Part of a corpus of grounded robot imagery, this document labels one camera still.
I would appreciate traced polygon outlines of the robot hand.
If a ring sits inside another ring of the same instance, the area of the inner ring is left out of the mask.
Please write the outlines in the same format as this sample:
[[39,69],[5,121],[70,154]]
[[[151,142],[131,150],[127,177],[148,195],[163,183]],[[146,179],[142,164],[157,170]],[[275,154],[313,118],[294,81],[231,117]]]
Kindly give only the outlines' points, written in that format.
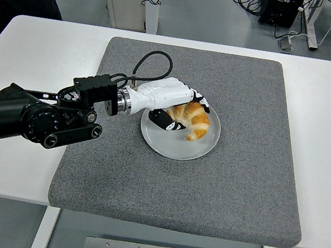
[[126,114],[135,114],[142,109],[154,111],[154,114],[149,113],[150,120],[167,131],[182,130],[186,126],[174,121],[164,109],[188,102],[198,102],[206,113],[210,112],[205,97],[176,78],[153,80],[140,85],[135,90],[127,85],[120,89],[118,95],[122,98],[118,102],[118,111]]

